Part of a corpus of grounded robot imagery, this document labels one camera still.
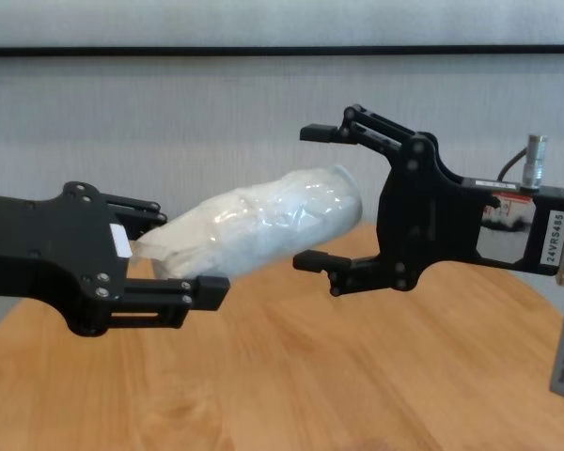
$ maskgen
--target screw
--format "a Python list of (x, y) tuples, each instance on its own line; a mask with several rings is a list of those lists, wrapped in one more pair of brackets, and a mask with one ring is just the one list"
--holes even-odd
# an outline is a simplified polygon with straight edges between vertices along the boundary
[(111, 294), (111, 293), (109, 293), (108, 289), (100, 287), (100, 288), (96, 288), (96, 294), (100, 298), (108, 298), (109, 294)]
[(410, 160), (407, 162), (407, 170), (408, 171), (416, 171), (417, 170), (417, 161), (416, 160)]
[(420, 154), (424, 151), (424, 145), (421, 142), (417, 142), (414, 144), (414, 153)]

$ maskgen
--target wooden tabletop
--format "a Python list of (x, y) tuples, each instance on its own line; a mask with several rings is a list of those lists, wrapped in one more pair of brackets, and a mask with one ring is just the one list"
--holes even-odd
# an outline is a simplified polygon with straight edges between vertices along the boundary
[[(374, 230), (324, 248), (375, 254)], [(560, 322), (507, 272), (457, 263), (332, 298), (283, 261), (180, 330), (100, 338), (27, 300), (0, 325), (0, 450), (564, 450)]]

